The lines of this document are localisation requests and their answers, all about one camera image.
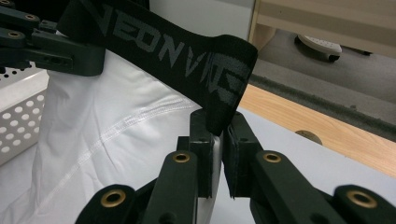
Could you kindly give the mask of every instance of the black waistband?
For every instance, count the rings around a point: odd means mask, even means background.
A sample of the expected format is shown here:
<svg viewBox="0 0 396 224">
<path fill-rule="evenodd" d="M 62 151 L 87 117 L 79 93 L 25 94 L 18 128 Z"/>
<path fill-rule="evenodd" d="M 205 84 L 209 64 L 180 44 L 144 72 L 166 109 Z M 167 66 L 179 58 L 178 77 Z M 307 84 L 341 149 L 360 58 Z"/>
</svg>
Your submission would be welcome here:
<svg viewBox="0 0 396 224">
<path fill-rule="evenodd" d="M 57 28 L 115 52 L 192 99 L 215 135 L 230 123 L 257 59 L 245 40 L 193 34 L 127 0 L 72 0 Z"/>
</svg>

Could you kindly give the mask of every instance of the white plastic basket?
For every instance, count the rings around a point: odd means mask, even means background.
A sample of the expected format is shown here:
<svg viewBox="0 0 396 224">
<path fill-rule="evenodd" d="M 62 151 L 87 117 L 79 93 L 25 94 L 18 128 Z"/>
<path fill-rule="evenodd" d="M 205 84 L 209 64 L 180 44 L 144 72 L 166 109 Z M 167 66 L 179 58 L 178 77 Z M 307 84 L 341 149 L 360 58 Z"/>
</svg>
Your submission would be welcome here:
<svg viewBox="0 0 396 224">
<path fill-rule="evenodd" d="M 48 80 L 33 64 L 0 74 L 0 165 L 37 142 Z"/>
</svg>

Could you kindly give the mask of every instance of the white garment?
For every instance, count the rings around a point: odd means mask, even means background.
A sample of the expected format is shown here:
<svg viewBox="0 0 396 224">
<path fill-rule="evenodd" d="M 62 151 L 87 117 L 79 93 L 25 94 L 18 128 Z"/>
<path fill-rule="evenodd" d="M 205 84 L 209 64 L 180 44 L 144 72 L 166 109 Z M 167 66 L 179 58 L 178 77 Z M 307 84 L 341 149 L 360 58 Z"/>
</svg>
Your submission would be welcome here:
<svg viewBox="0 0 396 224">
<path fill-rule="evenodd" d="M 189 135 L 190 113 L 199 108 L 108 50 L 101 76 L 49 72 L 32 186 L 0 213 L 0 223 L 74 223 L 99 189 L 141 188 L 158 177 L 177 137 Z M 213 203 L 200 199 L 200 223 Z"/>
</svg>

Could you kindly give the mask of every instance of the laundry basket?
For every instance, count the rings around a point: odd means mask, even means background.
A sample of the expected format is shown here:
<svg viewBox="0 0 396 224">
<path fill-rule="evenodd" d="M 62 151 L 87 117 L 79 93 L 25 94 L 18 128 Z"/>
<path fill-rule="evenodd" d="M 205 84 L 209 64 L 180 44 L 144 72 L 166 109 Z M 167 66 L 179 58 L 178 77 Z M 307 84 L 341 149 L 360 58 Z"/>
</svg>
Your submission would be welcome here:
<svg viewBox="0 0 396 224">
<path fill-rule="evenodd" d="M 0 74 L 0 166 L 37 142 L 48 80 L 33 63 Z"/>
</svg>

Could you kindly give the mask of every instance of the caster wheel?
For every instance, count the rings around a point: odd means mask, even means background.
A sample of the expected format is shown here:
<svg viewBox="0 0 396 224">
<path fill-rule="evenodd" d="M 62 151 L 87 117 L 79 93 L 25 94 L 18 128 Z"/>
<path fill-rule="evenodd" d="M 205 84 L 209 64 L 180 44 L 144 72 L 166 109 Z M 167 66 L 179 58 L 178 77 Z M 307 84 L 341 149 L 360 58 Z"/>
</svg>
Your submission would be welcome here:
<svg viewBox="0 0 396 224">
<path fill-rule="evenodd" d="M 333 62 L 337 61 L 339 58 L 340 58 L 340 56 L 330 55 L 329 56 L 329 61 L 331 63 L 333 63 Z"/>
<path fill-rule="evenodd" d="M 294 44 L 301 44 L 301 39 L 298 36 L 294 38 Z"/>
</svg>

